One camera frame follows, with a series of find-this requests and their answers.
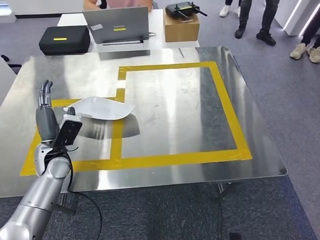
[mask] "white plate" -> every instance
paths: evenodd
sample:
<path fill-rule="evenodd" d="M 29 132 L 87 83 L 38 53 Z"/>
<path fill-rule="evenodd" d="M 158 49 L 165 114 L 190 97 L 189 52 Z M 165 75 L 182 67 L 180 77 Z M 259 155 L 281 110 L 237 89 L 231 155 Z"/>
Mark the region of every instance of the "white plate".
<path fill-rule="evenodd" d="M 75 115 L 91 119 L 119 120 L 131 114 L 134 106 L 97 96 L 91 96 L 64 107 L 74 107 Z"/>

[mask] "laptop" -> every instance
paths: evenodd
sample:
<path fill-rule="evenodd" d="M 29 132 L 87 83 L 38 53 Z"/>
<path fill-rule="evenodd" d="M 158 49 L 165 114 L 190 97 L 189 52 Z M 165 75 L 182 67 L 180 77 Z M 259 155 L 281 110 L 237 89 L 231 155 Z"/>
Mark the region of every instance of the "laptop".
<path fill-rule="evenodd" d="M 146 6 L 83 11 L 96 44 L 149 39 Z"/>

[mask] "white shoe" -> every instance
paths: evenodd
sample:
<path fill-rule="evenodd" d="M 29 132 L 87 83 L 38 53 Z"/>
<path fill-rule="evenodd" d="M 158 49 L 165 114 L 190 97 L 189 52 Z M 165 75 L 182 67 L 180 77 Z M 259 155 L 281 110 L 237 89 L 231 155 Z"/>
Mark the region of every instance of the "white shoe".
<path fill-rule="evenodd" d="M 320 46 L 318 48 L 311 47 L 306 51 L 310 62 L 314 64 L 320 63 Z"/>
<path fill-rule="evenodd" d="M 306 49 L 306 47 L 305 43 L 298 44 L 290 54 L 290 57 L 295 60 L 300 59 L 301 56 L 306 52 Z"/>
<path fill-rule="evenodd" d="M 221 18 L 226 17 L 228 13 L 230 11 L 230 6 L 225 5 L 219 14 Z"/>
<path fill-rule="evenodd" d="M 235 8 L 235 14 L 236 15 L 238 15 L 238 18 L 240 18 L 240 11 L 242 10 L 242 8 L 241 7 L 239 7 L 239 6 L 237 6 L 236 8 Z"/>

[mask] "metal tabletop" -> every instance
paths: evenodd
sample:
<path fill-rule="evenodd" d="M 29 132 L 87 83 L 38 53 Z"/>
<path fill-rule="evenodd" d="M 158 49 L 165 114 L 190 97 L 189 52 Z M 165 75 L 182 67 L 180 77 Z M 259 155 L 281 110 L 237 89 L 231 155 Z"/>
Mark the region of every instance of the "metal tabletop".
<path fill-rule="evenodd" d="M 58 121 L 63 107 L 86 97 L 135 105 L 122 120 L 82 118 L 78 149 L 69 154 L 74 191 L 287 174 L 226 47 L 39 56 L 26 62 L 0 107 L 0 197 L 23 195 L 36 177 L 35 109 L 46 79 Z"/>

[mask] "person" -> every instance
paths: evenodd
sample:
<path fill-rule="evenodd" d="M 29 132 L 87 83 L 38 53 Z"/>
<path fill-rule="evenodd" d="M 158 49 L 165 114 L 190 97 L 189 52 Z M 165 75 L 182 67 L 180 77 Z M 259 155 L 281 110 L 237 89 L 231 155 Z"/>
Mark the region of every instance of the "person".
<path fill-rule="evenodd" d="M 129 8 L 147 6 L 151 11 L 152 0 L 101 0 L 101 5 L 97 6 L 98 0 L 83 0 L 84 10 L 98 10 L 109 8 Z"/>
<path fill-rule="evenodd" d="M 306 27 L 303 33 L 303 38 L 300 44 L 290 54 L 290 57 L 295 60 L 299 60 L 306 51 L 309 55 L 310 62 L 314 64 L 320 63 L 320 36 L 318 36 L 312 47 L 307 50 L 312 38 L 315 36 L 318 30 L 320 29 L 320 9 L 312 18 L 312 20 Z"/>
<path fill-rule="evenodd" d="M 266 9 L 262 18 L 262 28 L 257 34 L 257 38 L 263 41 L 270 46 L 275 46 L 275 40 L 270 34 L 271 23 L 275 18 L 277 12 L 278 5 L 280 0 L 266 0 Z M 241 11 L 239 17 L 239 26 L 234 36 L 237 39 L 241 39 L 246 30 L 247 22 L 249 19 L 249 12 L 251 8 L 252 0 L 242 0 L 241 3 Z"/>
<path fill-rule="evenodd" d="M 224 7 L 220 12 L 219 16 L 221 18 L 226 17 L 228 13 L 230 11 L 231 4 L 233 0 L 226 0 L 226 3 Z M 238 0 L 238 6 L 235 8 L 235 14 L 238 15 L 238 17 L 240 17 L 240 6 L 242 5 L 242 0 Z"/>

